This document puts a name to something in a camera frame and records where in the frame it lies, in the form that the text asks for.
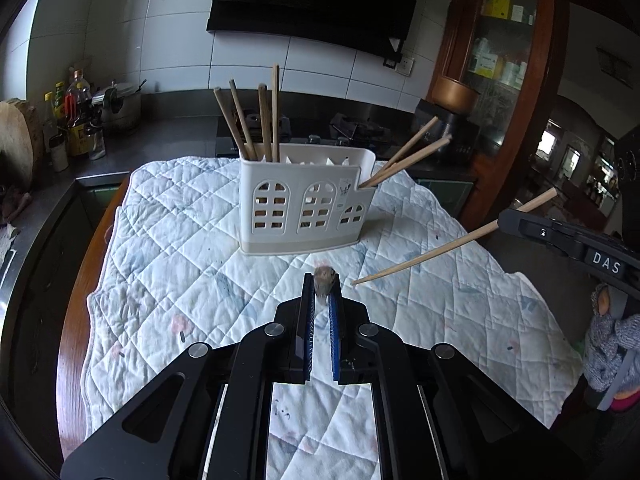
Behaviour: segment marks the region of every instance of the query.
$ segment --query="gray knitted sweater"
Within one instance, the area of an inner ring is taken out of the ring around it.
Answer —
[[[598,295],[606,285],[597,286],[591,295],[593,319],[585,339],[584,377],[597,392],[606,391],[616,377],[626,350],[640,350],[640,315],[614,320],[607,312],[598,312]],[[640,352],[629,369],[620,392],[635,390],[640,386]]]

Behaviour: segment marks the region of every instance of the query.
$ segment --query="screw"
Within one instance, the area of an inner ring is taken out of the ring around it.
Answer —
[[[364,323],[360,325],[358,332],[364,337],[373,337],[378,334],[378,327],[373,323]]]
[[[456,354],[453,346],[446,343],[436,346],[435,352],[440,359],[451,359]]]
[[[189,355],[191,357],[202,357],[206,355],[208,351],[209,348],[207,348],[207,345],[204,343],[194,343],[189,347]]]
[[[264,333],[269,337],[279,336],[284,332],[284,327],[280,323],[269,323],[264,327]]]

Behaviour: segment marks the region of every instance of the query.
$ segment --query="cutting board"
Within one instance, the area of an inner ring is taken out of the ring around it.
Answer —
[[[42,123],[28,101],[0,102],[0,164],[2,182],[21,191],[31,189],[33,175],[44,158]]]

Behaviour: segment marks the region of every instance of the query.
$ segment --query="quilted mat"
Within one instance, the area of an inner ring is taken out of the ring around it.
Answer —
[[[196,341],[238,342],[298,297],[305,272],[331,264],[342,294],[406,343],[456,346],[546,426],[580,375],[545,301],[472,242],[420,266],[351,280],[465,234],[406,172],[376,191],[360,241],[338,250],[247,256],[239,250],[237,159],[186,157],[134,171],[97,290],[82,370],[87,435]],[[312,379],[273,389],[268,478],[379,478],[368,386],[332,381],[328,313],[316,307]]]

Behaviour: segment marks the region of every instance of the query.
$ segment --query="chopstick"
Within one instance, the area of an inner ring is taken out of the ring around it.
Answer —
[[[280,111],[278,110],[278,92],[280,89],[280,66],[276,63],[271,70],[271,134],[273,135],[273,161],[280,161],[280,133],[278,122]]]
[[[535,208],[540,207],[541,205],[553,199],[557,195],[558,195],[558,192],[556,191],[556,188],[553,187],[545,191],[543,194],[538,195],[533,200],[530,200],[526,204],[523,204],[522,206],[520,206],[518,208],[518,211],[522,211],[525,213],[531,212]],[[478,238],[481,238],[489,233],[492,233],[497,228],[498,228],[498,221],[494,220],[493,222],[483,225],[481,228],[478,228],[475,231],[471,231],[468,235],[460,237],[457,240],[453,240],[452,242],[449,242],[448,244],[444,244],[441,247],[437,247],[434,250],[429,251],[428,253],[424,253],[421,256],[418,256],[416,258],[413,258],[412,260],[409,260],[408,262],[397,264],[397,265],[394,265],[393,267],[389,267],[388,269],[381,270],[380,272],[377,272],[375,274],[370,274],[369,276],[360,278],[359,280],[354,280],[351,282],[351,285],[358,285],[359,283],[370,282],[371,280],[383,278],[384,276],[388,276],[395,272],[400,272],[401,270],[405,270],[405,269],[408,269],[409,267],[413,267],[415,265],[421,264],[422,262],[431,260],[436,256],[440,256],[441,254],[448,253],[449,251],[452,251],[455,248],[463,246],[464,244],[467,244],[473,240],[477,240]]]
[[[229,81],[229,88],[231,88],[231,96],[234,99],[236,112],[238,113],[238,119],[240,120],[240,126],[242,127],[242,132],[244,133],[244,140],[246,141],[246,152],[249,155],[249,160],[258,160],[258,156],[255,154],[254,142],[252,141],[251,134],[249,133],[249,127],[246,125],[244,113],[242,113],[242,105],[240,104],[240,99],[238,98],[238,89],[236,88],[236,82],[233,79]]]
[[[213,89],[213,95],[216,96],[216,100],[218,101],[218,106],[220,106],[220,111],[222,111],[222,115],[225,117],[226,125],[229,127],[229,130],[231,131],[231,136],[234,138],[234,141],[238,146],[238,152],[240,153],[240,158],[244,158],[245,160],[251,160],[249,159],[246,149],[244,148],[244,142],[242,142],[242,137],[240,136],[240,132],[236,127],[236,122],[234,121],[233,115],[231,114],[231,111],[229,110],[229,108],[226,107],[222,99],[222,92],[220,91],[219,86],[216,86]]]
[[[428,123],[426,123],[423,127],[420,128],[420,130],[418,131],[418,133],[416,133],[411,139],[409,139],[402,148],[400,148],[398,150],[398,152],[392,156],[387,163],[382,166],[382,169],[378,172],[378,173],[382,173],[383,171],[388,170],[392,165],[394,165],[398,160],[400,160],[400,158],[406,153],[408,152],[413,145],[418,142],[422,136],[428,132],[429,130],[431,130],[431,127],[437,123],[439,121],[439,118],[437,116],[434,116],[433,119],[431,119],[431,121],[429,121]]]
[[[431,155],[431,153],[437,152],[442,146],[446,146],[450,142],[451,142],[450,136],[442,137],[441,139],[436,140],[435,142],[432,142],[431,144],[424,147],[420,151],[415,152],[413,155],[410,155],[407,158],[404,158],[400,162],[396,162],[388,170],[386,171],[381,170],[377,172],[369,180],[366,180],[362,184],[360,184],[359,189],[362,189],[364,187],[372,187],[372,186],[376,186],[377,184],[380,184],[380,182],[382,182],[383,180],[386,180],[390,176],[394,176],[399,171],[405,170],[410,165],[415,164],[420,160],[423,160],[426,156]]]
[[[264,160],[271,162],[271,129],[269,126],[269,105],[267,104],[267,85],[258,85],[258,101],[260,103],[260,127],[262,128],[262,144],[264,145]]]

